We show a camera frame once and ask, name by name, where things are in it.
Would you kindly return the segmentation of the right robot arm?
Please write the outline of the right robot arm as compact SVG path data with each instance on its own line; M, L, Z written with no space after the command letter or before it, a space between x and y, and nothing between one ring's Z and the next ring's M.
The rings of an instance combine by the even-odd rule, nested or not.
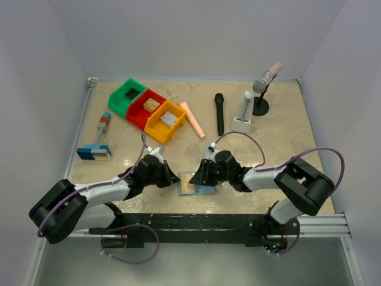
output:
M261 219L253 222L262 236L278 234L298 216L315 216L335 190L335 184L324 173L300 157L292 157L283 167L259 170L241 166L230 151L219 151L203 159L189 183L198 186L217 186L228 182L239 192L279 189L285 198L275 202Z

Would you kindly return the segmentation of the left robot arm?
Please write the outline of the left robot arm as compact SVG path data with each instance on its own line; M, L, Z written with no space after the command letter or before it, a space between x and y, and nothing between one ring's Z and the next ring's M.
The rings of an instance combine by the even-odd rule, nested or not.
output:
M165 188L179 182L180 178L166 160L148 154L109 181L81 185L68 179L59 180L30 209L29 218L38 228L38 237L56 244L74 231L85 210L129 200L140 195L147 186Z

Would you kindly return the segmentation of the sage green card holder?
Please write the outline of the sage green card holder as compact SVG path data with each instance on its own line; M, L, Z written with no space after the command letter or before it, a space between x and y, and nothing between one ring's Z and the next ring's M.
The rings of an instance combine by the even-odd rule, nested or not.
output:
M178 174L178 177L181 178L182 173L193 173L193 172L180 172ZM180 194L180 184L181 184L181 179L179 183L179 189L178 189L178 196L180 197L191 197L191 196L200 196L200 195L214 195L217 193L216 187L214 186L203 186L203 185L195 185L195 190L196 193L193 195L181 195Z

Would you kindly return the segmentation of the tan credit card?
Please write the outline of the tan credit card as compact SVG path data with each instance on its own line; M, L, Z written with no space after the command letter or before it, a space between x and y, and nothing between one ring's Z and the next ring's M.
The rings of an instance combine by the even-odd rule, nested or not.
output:
M182 173L181 174L181 184L180 184L180 194L181 195L193 195L196 193L195 185L190 183L193 177L193 173Z

